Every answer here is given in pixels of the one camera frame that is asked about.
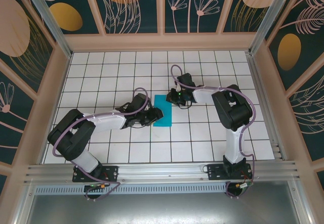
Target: teal towel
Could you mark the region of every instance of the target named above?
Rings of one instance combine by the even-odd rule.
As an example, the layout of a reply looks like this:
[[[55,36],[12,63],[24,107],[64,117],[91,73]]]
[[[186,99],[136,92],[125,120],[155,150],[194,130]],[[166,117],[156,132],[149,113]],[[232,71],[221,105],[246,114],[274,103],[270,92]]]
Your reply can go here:
[[[163,118],[153,124],[157,127],[170,127],[172,125],[172,104],[166,101],[167,95],[155,95],[154,107],[163,112]]]

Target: metal vent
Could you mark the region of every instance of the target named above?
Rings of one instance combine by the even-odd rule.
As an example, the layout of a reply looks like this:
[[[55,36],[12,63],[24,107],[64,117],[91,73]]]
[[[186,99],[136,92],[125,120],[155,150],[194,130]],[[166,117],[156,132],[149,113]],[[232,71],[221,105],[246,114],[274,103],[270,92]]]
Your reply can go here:
[[[111,194],[175,194],[225,192],[225,183],[121,185]],[[89,194],[107,193],[113,187]],[[38,186],[35,195],[83,195],[84,186]]]

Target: white tile floor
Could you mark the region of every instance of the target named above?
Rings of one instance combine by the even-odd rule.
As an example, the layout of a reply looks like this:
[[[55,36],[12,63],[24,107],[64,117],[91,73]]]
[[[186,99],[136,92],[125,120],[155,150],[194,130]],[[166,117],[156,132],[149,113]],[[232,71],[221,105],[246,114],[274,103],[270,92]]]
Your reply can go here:
[[[54,119],[57,124],[72,108],[84,113],[109,112],[131,101],[139,86],[165,95],[174,86],[173,64],[190,73],[196,85],[238,84],[257,108],[257,119],[246,134],[245,152],[257,160],[274,160],[249,66],[243,51],[171,51],[74,53]],[[221,161],[225,128],[215,106],[172,107],[172,127],[112,130],[92,135],[89,151],[103,163]],[[43,163],[62,163],[48,145]]]

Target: robotic arm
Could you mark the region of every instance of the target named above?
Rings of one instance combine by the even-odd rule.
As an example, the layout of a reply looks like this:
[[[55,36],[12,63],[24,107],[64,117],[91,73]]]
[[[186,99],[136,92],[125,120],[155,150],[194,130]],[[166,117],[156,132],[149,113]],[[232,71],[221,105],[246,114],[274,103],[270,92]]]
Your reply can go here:
[[[191,75],[185,73],[177,77],[177,80],[187,86],[196,87]],[[223,170],[228,179],[235,179],[241,172],[249,168],[246,158],[239,149],[239,136],[242,134],[241,148],[244,148],[243,128],[250,122],[252,109],[246,99],[241,95],[231,91],[219,91],[217,89],[207,89],[201,86],[199,89],[192,89],[181,86],[175,82],[177,88],[171,89],[167,95],[167,101],[178,106],[185,106],[186,102],[214,104],[219,115],[219,119],[226,128],[226,151],[223,156]],[[237,85],[228,88],[239,91]]]
[[[105,175],[102,164],[86,150],[86,145],[93,133],[111,130],[124,129],[139,123],[142,126],[149,126],[163,117],[163,113],[158,108],[153,108],[150,99],[146,107],[136,114],[119,115],[114,113],[131,113],[139,110],[145,104],[146,96],[139,93],[132,102],[115,108],[111,115],[93,116],[73,127],[75,133],[70,131],[63,137],[57,146],[58,152],[67,160],[72,161],[81,167],[85,172],[94,178],[104,179]],[[89,114],[83,114],[77,109],[70,110],[66,116],[48,135],[48,141],[54,145],[63,132],[78,119]]]

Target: flower illustration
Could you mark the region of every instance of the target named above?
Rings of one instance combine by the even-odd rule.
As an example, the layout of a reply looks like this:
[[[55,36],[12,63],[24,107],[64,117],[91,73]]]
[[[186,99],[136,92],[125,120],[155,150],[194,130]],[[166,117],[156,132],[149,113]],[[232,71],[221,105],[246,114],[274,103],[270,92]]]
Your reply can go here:
[[[197,23],[197,33],[199,33],[199,21],[200,17],[203,15],[210,15],[219,12],[219,7],[217,0],[194,0],[194,5],[197,10],[198,23]]]
[[[168,2],[173,14],[174,29],[176,30],[176,33],[178,33],[174,11],[187,8],[187,3],[185,3],[185,0],[168,0]]]
[[[3,82],[0,82],[0,112],[8,113],[10,112],[10,104],[14,96],[15,88],[10,83],[6,89]]]

